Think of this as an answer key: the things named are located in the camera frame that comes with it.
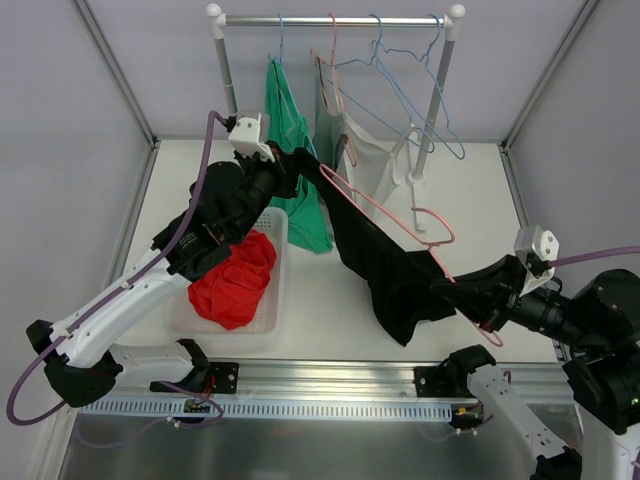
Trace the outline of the black tank top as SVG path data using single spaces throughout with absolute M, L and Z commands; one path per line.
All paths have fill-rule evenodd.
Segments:
M 431 284 L 445 277 L 427 250 L 405 251 L 338 192 L 306 149 L 293 153 L 295 165 L 324 201 L 342 263 L 367 282 L 374 315 L 398 344 L 405 346 L 421 321 L 439 321 L 455 309 L 433 295 Z

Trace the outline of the red tank top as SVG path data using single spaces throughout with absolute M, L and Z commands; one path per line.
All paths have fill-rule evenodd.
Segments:
M 247 326 L 271 281 L 276 251 L 261 232 L 252 229 L 231 256 L 188 288 L 188 299 L 199 317 L 226 331 Z

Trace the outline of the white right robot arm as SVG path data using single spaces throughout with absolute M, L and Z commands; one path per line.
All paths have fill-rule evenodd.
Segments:
M 582 450 L 549 431 L 481 345 L 451 353 L 426 379 L 428 390 L 477 399 L 527 456 L 534 479 L 638 478 L 638 276 L 606 270 L 568 299 L 544 287 L 525 292 L 526 274 L 507 255 L 430 290 L 488 332 L 512 321 L 568 347 L 562 369 L 582 419 Z

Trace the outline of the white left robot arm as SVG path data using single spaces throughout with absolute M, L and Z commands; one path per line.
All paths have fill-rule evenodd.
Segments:
M 203 161 L 187 209 L 153 238 L 137 264 L 66 319 L 28 327 L 32 347 L 44 357 L 45 376 L 66 404 L 89 405 L 116 385 L 207 389 L 211 367 L 195 341 L 124 347 L 118 340 L 157 305 L 227 260 L 272 198 L 294 196 L 295 155 L 274 142 L 266 150 L 273 159 L 236 151 L 230 161 Z

